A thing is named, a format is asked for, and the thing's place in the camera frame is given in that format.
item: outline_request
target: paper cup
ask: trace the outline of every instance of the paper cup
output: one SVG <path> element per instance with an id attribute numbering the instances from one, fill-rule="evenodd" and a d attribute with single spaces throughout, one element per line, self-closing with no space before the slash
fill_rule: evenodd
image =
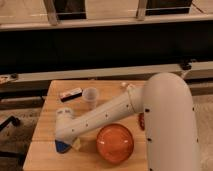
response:
<path id="1" fill-rule="evenodd" d="M 83 100 L 88 104 L 90 110 L 96 108 L 99 98 L 99 91 L 97 88 L 89 87 L 83 90 Z"/>

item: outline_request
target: table surface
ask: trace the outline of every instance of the table surface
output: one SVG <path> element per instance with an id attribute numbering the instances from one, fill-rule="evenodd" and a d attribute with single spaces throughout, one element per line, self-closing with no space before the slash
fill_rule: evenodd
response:
<path id="1" fill-rule="evenodd" d="M 88 112 L 88 106 L 81 97 L 62 103 L 58 98 L 60 92 L 81 87 L 96 87 L 100 91 L 98 106 L 122 94 L 123 81 L 52 81 L 48 96 L 37 123 L 33 139 L 24 163 L 25 171 L 60 171 L 60 170 L 140 170 L 147 171 L 145 133 L 138 124 L 138 114 L 120 120 L 118 123 L 127 127 L 133 134 L 134 151 L 131 157 L 120 165 L 112 165 L 101 158 L 96 150 L 96 129 L 80 136 L 81 149 L 69 150 L 65 154 L 56 152 L 54 143 L 55 111 L 60 107 L 70 107 L 77 116 Z M 143 81 L 126 81 L 134 85 L 143 85 Z"/>

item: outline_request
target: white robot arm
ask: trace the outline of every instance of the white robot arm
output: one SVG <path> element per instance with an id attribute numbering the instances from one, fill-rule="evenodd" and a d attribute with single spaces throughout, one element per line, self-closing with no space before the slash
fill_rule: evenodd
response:
<path id="1" fill-rule="evenodd" d="M 161 73 L 143 87 L 127 91 L 73 119 L 56 114 L 56 149 L 69 149 L 81 134 L 128 117 L 145 115 L 150 171 L 200 171 L 200 154 L 192 96 L 177 75 Z"/>

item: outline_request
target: orange bowl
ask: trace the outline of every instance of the orange bowl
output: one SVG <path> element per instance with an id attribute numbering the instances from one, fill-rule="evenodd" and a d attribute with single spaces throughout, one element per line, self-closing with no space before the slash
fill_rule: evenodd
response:
<path id="1" fill-rule="evenodd" d="M 112 164 L 120 164 L 127 160 L 134 149 L 131 132 L 120 124 L 103 127 L 97 136 L 99 154 Z"/>

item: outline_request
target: blue object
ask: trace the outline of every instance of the blue object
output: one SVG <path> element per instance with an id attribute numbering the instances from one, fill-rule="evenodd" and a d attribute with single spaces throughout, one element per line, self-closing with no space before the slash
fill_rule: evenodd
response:
<path id="1" fill-rule="evenodd" d="M 65 153 L 67 150 L 71 148 L 71 145 L 68 145 L 62 141 L 55 140 L 56 151 L 58 153 Z"/>

